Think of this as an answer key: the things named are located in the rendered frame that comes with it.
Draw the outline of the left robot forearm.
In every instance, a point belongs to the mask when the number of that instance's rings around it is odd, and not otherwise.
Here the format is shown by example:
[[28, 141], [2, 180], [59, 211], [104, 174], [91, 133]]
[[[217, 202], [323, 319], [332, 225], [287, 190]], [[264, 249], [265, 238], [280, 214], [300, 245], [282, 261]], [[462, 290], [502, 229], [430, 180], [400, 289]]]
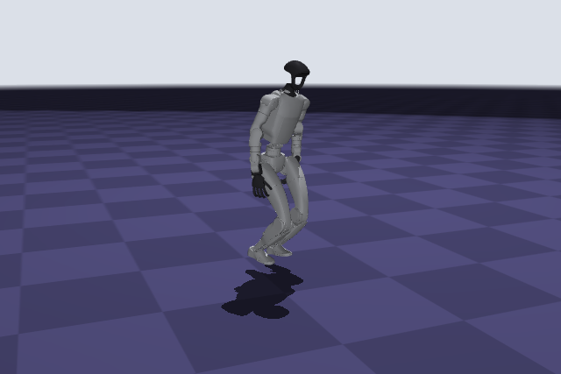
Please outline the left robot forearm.
[[[302, 132], [303, 132], [303, 126], [302, 126]], [[292, 155], [291, 156], [293, 156], [293, 157], [300, 156], [300, 161], [301, 161], [302, 160], [302, 157], [301, 157], [302, 134], [294, 134], [294, 135], [292, 135], [291, 139], [292, 139], [292, 144], [291, 144]]]

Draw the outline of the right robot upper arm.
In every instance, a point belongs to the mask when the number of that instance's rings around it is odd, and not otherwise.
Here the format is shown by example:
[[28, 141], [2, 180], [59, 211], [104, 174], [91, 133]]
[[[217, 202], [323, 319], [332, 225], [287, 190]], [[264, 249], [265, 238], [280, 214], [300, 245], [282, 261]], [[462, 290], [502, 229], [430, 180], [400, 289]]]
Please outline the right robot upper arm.
[[253, 129], [258, 128], [258, 129], [261, 130], [261, 133], [262, 133], [260, 139], [262, 139], [264, 137], [264, 131], [261, 129], [261, 126], [267, 121], [268, 116], [270, 116], [270, 113], [272, 112], [272, 110], [277, 108], [279, 100], [280, 100], [280, 97], [278, 95], [275, 95], [275, 94], [264, 95], [261, 98], [258, 113], [257, 113], [256, 117], [254, 118], [254, 121], [252, 123], [252, 127], [250, 129], [250, 135], [251, 135], [251, 131]]

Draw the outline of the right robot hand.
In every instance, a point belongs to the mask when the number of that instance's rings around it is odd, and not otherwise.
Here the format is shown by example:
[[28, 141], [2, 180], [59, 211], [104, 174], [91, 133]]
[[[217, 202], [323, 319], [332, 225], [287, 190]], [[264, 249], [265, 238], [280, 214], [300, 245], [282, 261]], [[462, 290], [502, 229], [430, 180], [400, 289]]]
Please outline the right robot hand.
[[[252, 170], [251, 170], [251, 172], [252, 172]], [[261, 176], [262, 173], [263, 173], [262, 172], [262, 166], [261, 166], [261, 164], [259, 164], [259, 172], [258, 173], [253, 173], [252, 172], [252, 176], [254, 176], [253, 179], [252, 179], [252, 190], [253, 190], [253, 195], [255, 197], [258, 196], [259, 198], [261, 198], [261, 197], [266, 198], [264, 196], [264, 194], [267, 197], [269, 196], [269, 194], [266, 192], [265, 184], [270, 190], [272, 190], [272, 188], [266, 183], [264, 177]], [[256, 190], [255, 190], [255, 188], [256, 188]], [[263, 188], [264, 194], [263, 194], [262, 188]], [[256, 191], [257, 191], [257, 194], [256, 194]], [[260, 196], [259, 192], [260, 192], [261, 196]]]

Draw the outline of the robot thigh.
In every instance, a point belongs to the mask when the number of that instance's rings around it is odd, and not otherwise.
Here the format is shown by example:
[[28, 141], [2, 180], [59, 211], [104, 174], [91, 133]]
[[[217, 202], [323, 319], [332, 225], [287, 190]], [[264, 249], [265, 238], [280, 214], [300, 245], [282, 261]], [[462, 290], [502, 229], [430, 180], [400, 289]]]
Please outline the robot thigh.
[[280, 173], [287, 175], [286, 182], [295, 202], [295, 207], [290, 210], [292, 221], [303, 223], [309, 213], [309, 198], [306, 180], [298, 160], [293, 156], [286, 157]]
[[[272, 188], [272, 190], [270, 190], [265, 184], [266, 192], [269, 194], [269, 196], [266, 197], [275, 210], [277, 217], [279, 217], [285, 223], [285, 229], [282, 231], [282, 233], [289, 231], [293, 226], [293, 221], [290, 215], [288, 199], [282, 186], [281, 180], [269, 164], [265, 163], [265, 161], [262, 161], [260, 164], [262, 166], [263, 172], [261, 176], [264, 177], [266, 183]], [[254, 176], [252, 176], [252, 178], [253, 177]]]

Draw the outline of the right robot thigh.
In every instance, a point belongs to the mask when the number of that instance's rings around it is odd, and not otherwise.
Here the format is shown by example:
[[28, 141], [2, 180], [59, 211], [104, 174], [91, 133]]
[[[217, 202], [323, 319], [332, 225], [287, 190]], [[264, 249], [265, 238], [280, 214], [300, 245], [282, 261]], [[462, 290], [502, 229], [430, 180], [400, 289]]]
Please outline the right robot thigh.
[[[262, 166], [263, 172], [261, 176], [264, 177], [266, 183], [272, 188], [272, 190], [270, 190], [265, 184], [266, 192], [269, 194], [269, 196], [266, 197], [275, 210], [277, 217], [279, 217], [285, 223], [285, 229], [282, 231], [282, 233], [289, 231], [293, 226], [293, 221], [290, 215], [288, 199], [282, 186], [281, 180], [269, 164], [265, 163], [265, 161], [262, 161], [260, 164]], [[253, 177], [254, 176], [252, 176], [252, 178]]]

